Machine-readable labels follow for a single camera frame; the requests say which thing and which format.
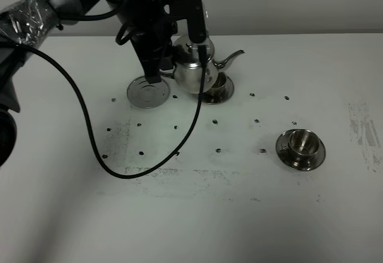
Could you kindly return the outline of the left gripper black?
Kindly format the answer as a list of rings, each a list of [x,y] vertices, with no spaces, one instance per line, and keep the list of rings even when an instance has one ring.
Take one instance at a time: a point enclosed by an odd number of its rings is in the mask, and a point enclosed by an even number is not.
[[[175,14],[165,12],[180,0],[115,0],[122,26],[115,41],[131,42],[149,84],[161,82],[160,66],[166,51],[172,49],[171,37],[177,32]]]

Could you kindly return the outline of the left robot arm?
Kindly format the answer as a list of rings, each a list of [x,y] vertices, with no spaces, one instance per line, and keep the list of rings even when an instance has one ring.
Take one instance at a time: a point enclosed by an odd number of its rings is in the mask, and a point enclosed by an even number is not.
[[[53,29],[78,22],[117,16],[122,22],[116,40],[132,42],[146,79],[155,81],[160,72],[173,67],[171,36],[174,22],[165,22],[162,0],[21,0],[1,11],[1,161],[11,155],[17,127],[11,116],[20,105],[13,75],[38,49]]]

